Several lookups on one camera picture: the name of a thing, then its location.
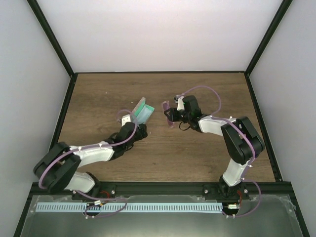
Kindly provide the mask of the grey glasses case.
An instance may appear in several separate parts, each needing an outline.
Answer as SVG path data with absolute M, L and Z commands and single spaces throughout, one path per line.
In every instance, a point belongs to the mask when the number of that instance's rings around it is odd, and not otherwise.
M 154 110 L 154 107 L 146 104 L 146 98 L 142 97 L 132 110 L 131 121 L 137 120 L 137 124 L 146 124 Z

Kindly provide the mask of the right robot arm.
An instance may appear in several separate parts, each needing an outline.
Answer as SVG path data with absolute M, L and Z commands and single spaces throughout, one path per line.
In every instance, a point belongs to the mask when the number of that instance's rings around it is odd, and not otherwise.
M 263 139 L 246 116 L 220 118 L 204 114 L 193 95 L 176 98 L 176 103 L 176 108 L 170 107 L 168 101 L 162 103 L 169 124 L 188 124 L 187 129 L 224 138 L 231 159 L 219 179 L 219 193 L 223 198 L 232 198 L 240 189 L 246 170 L 265 149 Z

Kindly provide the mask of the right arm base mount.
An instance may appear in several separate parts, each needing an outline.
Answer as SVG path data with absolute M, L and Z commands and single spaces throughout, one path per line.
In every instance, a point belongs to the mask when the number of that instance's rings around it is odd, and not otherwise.
M 229 187 L 225 182 L 212 182 L 203 185 L 202 194 L 217 201 L 237 201 L 240 195 L 242 199 L 249 199 L 248 193 L 244 192 L 245 188 L 244 183 Z

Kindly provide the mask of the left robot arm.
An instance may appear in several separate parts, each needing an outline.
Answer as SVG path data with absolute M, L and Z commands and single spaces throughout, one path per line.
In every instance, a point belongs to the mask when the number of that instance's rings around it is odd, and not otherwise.
M 39 188 L 51 194 L 70 190 L 96 199 L 101 193 L 100 181 L 92 173 L 78 172 L 78 169 L 92 163 L 116 160 L 133 148 L 135 142 L 147 136 L 145 124 L 127 122 L 119 132 L 97 144 L 80 147 L 59 142 L 34 167 Z

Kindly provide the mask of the pink sunglasses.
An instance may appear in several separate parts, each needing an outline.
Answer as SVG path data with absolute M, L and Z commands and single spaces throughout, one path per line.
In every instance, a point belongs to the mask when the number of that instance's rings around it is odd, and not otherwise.
M 162 104 L 161 104 L 161 107 L 162 107 L 163 114 L 166 117 L 166 121 L 167 121 L 168 126 L 170 128 L 173 128 L 174 127 L 174 122 L 169 120 L 169 116 L 170 116 L 170 111 L 169 111 L 170 104 L 169 104 L 169 101 L 168 100 L 163 101 Z

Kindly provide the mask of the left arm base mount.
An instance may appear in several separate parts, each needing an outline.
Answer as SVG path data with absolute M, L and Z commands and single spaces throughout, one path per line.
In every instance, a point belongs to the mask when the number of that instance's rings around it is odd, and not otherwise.
M 86 195 L 93 198 L 114 198 L 116 185 L 113 182 L 99 182 Z

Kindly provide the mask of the light blue cleaning cloth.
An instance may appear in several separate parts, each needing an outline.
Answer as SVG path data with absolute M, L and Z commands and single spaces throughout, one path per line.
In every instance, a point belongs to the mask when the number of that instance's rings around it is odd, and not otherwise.
M 146 124 L 152 112 L 153 110 L 151 109 L 151 107 L 150 106 L 148 107 L 147 105 L 145 105 L 140 111 L 140 113 L 137 115 L 138 124 Z

